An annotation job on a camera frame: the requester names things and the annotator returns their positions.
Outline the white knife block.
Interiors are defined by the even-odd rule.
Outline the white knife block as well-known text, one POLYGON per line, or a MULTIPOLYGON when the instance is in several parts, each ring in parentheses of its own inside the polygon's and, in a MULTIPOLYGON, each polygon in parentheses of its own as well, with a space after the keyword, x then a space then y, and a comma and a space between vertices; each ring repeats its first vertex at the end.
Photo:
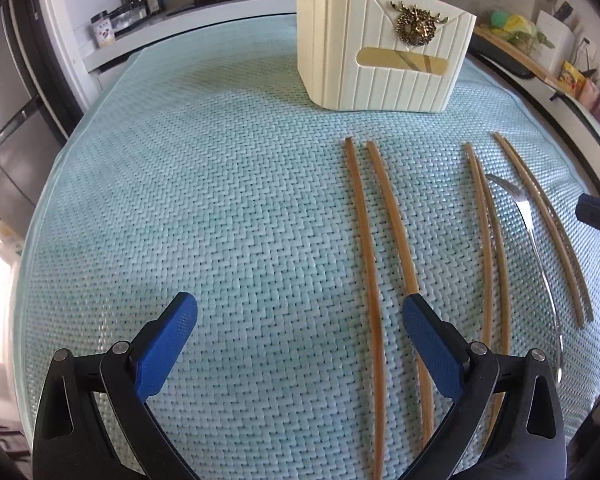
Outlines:
POLYGON ((568 25, 544 10, 539 10, 535 25, 538 32, 553 47, 547 47, 546 44, 536 44, 531 51, 531 58, 539 66, 542 66, 550 76, 558 78, 562 70, 562 62, 571 58, 576 35, 568 25))

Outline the grey refrigerator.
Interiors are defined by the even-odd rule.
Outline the grey refrigerator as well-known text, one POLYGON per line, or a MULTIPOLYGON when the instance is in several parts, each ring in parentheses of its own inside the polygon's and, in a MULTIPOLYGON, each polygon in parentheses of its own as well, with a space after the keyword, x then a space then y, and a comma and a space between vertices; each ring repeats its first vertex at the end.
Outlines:
POLYGON ((20 236, 81 117, 40 3, 6 0, 0 7, 0 219, 20 236))

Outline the yellow green plastic bag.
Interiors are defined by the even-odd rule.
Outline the yellow green plastic bag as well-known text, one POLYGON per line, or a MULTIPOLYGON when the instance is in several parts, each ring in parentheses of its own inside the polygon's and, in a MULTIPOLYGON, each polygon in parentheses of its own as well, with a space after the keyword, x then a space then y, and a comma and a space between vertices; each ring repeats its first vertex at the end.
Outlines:
POLYGON ((555 45, 532 21, 514 12, 503 0, 479 0, 478 25, 526 55, 555 45))

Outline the steel fork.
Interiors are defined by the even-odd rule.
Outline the steel fork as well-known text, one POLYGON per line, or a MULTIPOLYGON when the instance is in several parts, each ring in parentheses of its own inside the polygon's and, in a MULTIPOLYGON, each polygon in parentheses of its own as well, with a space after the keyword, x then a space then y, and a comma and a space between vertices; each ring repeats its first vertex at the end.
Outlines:
POLYGON ((565 370, 565 355, 564 355, 564 335, 562 334, 562 321, 556 307, 554 294, 550 287, 550 281, 545 270, 545 266, 539 251, 538 242, 536 241, 535 229, 532 219, 532 210, 530 200, 526 193, 518 186, 514 185, 509 180, 505 180, 495 174, 486 174, 486 180, 492 182, 504 190, 510 199, 516 205, 518 212, 521 216, 522 223, 526 228, 528 237, 531 243, 532 252, 538 265, 541 280, 544 285, 548 304, 550 305, 550 315, 552 316, 553 328, 554 328, 554 339, 555 339, 555 353, 556 353, 556 365, 554 371, 554 383, 558 386, 562 384, 562 378, 564 378, 565 370))

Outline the teal woven table mat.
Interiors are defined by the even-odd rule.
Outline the teal woven table mat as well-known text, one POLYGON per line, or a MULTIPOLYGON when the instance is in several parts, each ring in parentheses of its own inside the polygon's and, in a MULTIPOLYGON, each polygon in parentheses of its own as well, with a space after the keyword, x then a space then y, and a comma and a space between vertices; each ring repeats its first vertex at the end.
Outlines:
MULTIPOLYGON (((366 143, 406 225, 422 296, 481 335, 482 249, 463 144, 515 180, 501 134, 540 181, 576 250, 594 318, 577 326, 546 229, 535 232, 564 335, 559 386, 574 434, 600 394, 600 232, 578 221, 585 186, 524 102, 466 62, 440 114, 336 113, 297 72, 290 15, 215 25, 132 56, 58 155, 17 285, 15 383, 34 426, 50 360, 132 338, 179 292, 196 327, 151 411, 204 479, 367 479, 373 459, 370 321, 344 139, 373 233, 387 373, 384 475, 420 447, 405 294, 366 143)), ((528 233, 493 193, 512 297, 512 351, 556 363, 550 305, 528 233)))

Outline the seasoning jar rack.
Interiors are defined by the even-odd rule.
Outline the seasoning jar rack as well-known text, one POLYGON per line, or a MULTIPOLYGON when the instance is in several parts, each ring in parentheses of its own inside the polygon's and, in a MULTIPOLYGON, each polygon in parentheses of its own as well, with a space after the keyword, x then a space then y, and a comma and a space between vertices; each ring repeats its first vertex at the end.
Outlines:
POLYGON ((116 38, 130 32, 148 19, 146 6, 140 1, 132 1, 119 6, 108 14, 116 38))

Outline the white spice jar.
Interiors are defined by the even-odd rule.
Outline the white spice jar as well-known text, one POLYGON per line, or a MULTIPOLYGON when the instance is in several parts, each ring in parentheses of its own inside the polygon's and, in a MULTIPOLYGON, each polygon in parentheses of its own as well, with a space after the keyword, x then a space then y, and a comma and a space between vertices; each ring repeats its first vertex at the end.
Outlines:
POLYGON ((116 41, 107 11, 98 12, 91 17, 91 30, 99 48, 109 46, 116 41))

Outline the cream utensil holder box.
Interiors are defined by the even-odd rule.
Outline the cream utensil holder box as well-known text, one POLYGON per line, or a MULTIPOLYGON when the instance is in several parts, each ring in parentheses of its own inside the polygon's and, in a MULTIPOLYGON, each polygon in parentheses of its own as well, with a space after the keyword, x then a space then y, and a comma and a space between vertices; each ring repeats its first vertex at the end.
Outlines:
POLYGON ((297 66, 326 110, 440 113, 476 18, 440 0, 297 0, 297 66))

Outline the yellow snack packet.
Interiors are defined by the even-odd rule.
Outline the yellow snack packet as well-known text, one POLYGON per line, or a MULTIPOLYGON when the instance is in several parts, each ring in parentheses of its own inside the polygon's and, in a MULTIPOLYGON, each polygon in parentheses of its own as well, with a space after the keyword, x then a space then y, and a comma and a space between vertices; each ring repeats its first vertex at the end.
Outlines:
POLYGON ((586 78, 567 60, 562 61, 558 82, 570 96, 577 99, 584 87, 586 78))

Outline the wooden cutting board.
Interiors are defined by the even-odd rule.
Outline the wooden cutting board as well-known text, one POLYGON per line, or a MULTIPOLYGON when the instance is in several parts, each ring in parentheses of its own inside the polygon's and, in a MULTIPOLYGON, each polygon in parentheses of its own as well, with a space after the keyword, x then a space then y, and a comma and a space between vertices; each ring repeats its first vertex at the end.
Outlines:
POLYGON ((574 88, 569 87, 565 81, 558 80, 528 54, 483 27, 476 26, 474 28, 469 51, 475 56, 480 56, 480 58, 485 58, 500 66, 503 70, 508 70, 509 73, 521 79, 535 77, 558 91, 566 92, 575 99, 580 96, 582 90, 580 84, 576 84, 574 88))

